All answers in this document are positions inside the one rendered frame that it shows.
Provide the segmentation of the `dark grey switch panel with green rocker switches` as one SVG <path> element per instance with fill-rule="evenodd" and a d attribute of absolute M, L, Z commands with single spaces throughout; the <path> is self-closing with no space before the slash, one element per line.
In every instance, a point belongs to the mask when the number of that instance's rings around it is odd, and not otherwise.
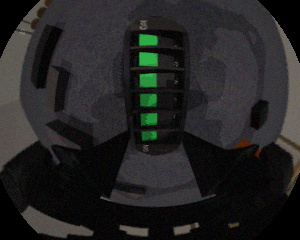
<path fill-rule="evenodd" d="M 150 156 L 181 145 L 189 107 L 189 35 L 178 21 L 162 17 L 134 21 L 123 35 L 129 140 Z"/>

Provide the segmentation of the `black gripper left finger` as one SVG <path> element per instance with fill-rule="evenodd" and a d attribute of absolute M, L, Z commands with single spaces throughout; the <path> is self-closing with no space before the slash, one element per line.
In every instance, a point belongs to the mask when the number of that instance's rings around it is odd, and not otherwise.
<path fill-rule="evenodd" d="M 73 149 L 51 144 L 54 155 L 57 155 L 59 163 L 65 163 L 79 169 L 91 184 L 98 188 L 101 196 L 109 197 L 113 191 L 115 179 L 117 179 L 119 167 L 127 151 L 129 143 L 129 131 L 121 135 L 111 137 L 105 143 L 98 144 L 90 149 Z"/>

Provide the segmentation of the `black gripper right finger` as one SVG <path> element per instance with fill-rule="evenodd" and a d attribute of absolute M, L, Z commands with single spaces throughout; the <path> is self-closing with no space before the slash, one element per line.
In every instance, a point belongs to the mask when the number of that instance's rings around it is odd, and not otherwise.
<path fill-rule="evenodd" d="M 257 155 L 259 149 L 259 144 L 251 144 L 249 147 L 230 148 L 227 151 L 185 131 L 182 144 L 202 197 L 213 195 L 214 189 L 233 171 L 235 164 L 246 157 Z"/>

